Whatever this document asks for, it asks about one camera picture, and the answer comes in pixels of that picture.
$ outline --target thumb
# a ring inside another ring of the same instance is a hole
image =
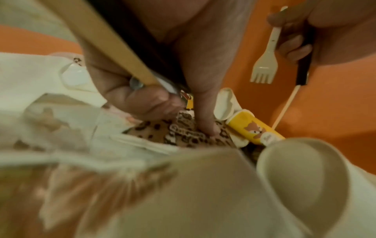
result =
[[[307,0],[296,6],[288,7],[278,13],[270,14],[267,18],[273,27],[282,27],[286,23],[301,22],[307,19],[312,9],[312,1]]]
[[[205,92],[193,93],[193,109],[197,127],[210,136],[220,133],[214,118],[218,92],[219,89],[210,89]]]

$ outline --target leopard print fabric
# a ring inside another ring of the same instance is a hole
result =
[[[224,122],[216,121],[221,129],[218,136],[208,136],[197,129],[190,110],[181,111],[173,120],[142,122],[123,132],[155,143],[175,145],[179,147],[199,148],[226,146],[235,148]]]

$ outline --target black handle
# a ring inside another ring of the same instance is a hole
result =
[[[315,31],[316,29],[309,25],[308,23],[305,24],[304,27],[304,32],[303,32],[303,44],[302,46],[305,45],[313,45],[315,41]],[[306,57],[302,58],[298,62],[298,74],[296,76],[296,85],[306,85],[308,82],[308,72],[309,68],[311,66],[312,62],[312,52],[307,55]]]
[[[190,93],[180,63],[174,54],[167,46],[155,40],[122,0],[87,0],[87,2],[149,69]]]

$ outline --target hand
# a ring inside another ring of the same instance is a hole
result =
[[[252,0],[123,0],[146,28],[178,57],[194,97],[198,127],[216,134],[214,107],[252,10]],[[174,116],[180,98],[162,87],[132,91],[130,75],[78,37],[98,91],[115,107],[140,120]]]
[[[303,23],[316,27],[314,45],[301,47]],[[272,26],[283,27],[279,52],[292,62],[313,50],[313,62],[338,64],[376,52],[375,0],[306,0],[268,16]]]

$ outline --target white plastic fork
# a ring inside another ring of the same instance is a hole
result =
[[[275,58],[274,51],[277,47],[279,35],[281,34],[281,27],[275,27],[271,31],[268,45],[264,54],[256,61],[252,70],[252,83],[271,84],[274,76],[277,73],[278,63]]]

